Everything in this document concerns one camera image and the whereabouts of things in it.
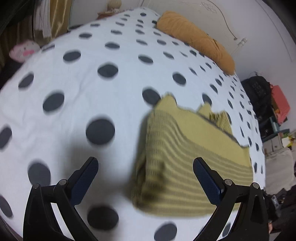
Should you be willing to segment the yellow grey striped knit sweater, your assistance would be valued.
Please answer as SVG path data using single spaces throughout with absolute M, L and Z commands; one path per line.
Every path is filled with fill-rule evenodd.
M 245 186 L 253 181 L 249 148 L 234 138 L 227 112 L 214 113 L 208 103 L 197 111 L 184 109 L 164 96 L 147 118 L 135 166 L 134 207 L 157 216 L 211 214 L 214 206 L 193 172 L 198 157 L 224 179 Z

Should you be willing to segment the cluttered side table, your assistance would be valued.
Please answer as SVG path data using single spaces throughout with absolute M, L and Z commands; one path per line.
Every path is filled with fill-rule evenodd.
M 274 195 L 295 185 L 295 137 L 290 130 L 279 130 L 274 118 L 259 123 L 265 156 L 265 191 Z

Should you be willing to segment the coral red box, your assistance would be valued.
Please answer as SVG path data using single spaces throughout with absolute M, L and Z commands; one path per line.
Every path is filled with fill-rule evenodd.
M 272 105 L 277 123 L 282 125 L 290 112 L 290 105 L 279 85 L 271 85 L 270 88 Z

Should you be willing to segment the black backpack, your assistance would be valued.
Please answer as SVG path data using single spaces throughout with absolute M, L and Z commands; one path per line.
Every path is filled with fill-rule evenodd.
M 259 123 L 272 115 L 270 83 L 262 76 L 253 76 L 241 82 L 253 106 Z

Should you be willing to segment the white polka dot bed cover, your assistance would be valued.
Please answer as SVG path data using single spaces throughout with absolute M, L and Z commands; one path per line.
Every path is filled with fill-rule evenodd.
M 99 171 L 76 207 L 98 240 L 193 240 L 199 217 L 155 216 L 129 198 L 147 116 L 171 94 L 181 108 L 204 102 L 226 111 L 249 151 L 253 181 L 265 187 L 258 122 L 236 75 L 156 28 L 148 8 L 85 24 L 34 54 L 1 90 L 1 218 L 23 235 L 32 183 L 55 185 L 89 157 Z

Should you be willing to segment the pink cat plush toy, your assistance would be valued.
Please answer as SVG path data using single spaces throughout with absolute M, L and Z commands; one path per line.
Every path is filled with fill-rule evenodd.
M 15 45 L 9 52 L 11 59 L 18 63 L 24 63 L 33 54 L 40 50 L 40 46 L 31 40 L 26 40 L 20 44 Z

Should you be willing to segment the hanging white garment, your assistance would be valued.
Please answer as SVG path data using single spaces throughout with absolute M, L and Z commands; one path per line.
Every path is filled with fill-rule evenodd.
M 34 12 L 34 30 L 41 31 L 43 38 L 52 37 L 50 22 L 50 0 L 36 1 Z

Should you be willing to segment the mustard orange pillow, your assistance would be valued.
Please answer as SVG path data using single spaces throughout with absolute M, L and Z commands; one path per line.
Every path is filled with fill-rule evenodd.
M 189 44 L 212 59 L 226 74 L 234 74 L 235 62 L 224 46 L 184 16 L 174 11 L 166 11 L 157 20 L 157 29 Z

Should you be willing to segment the golden satin curtain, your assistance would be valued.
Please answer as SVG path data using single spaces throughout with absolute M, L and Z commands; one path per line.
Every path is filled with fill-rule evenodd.
M 50 23 L 52 39 L 68 30 L 72 0 L 50 0 Z

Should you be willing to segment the beige round plush toy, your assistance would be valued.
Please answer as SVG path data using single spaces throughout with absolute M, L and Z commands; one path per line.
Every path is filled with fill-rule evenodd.
M 109 0 L 107 3 L 107 10 L 108 11 L 117 11 L 120 9 L 122 5 L 121 0 Z

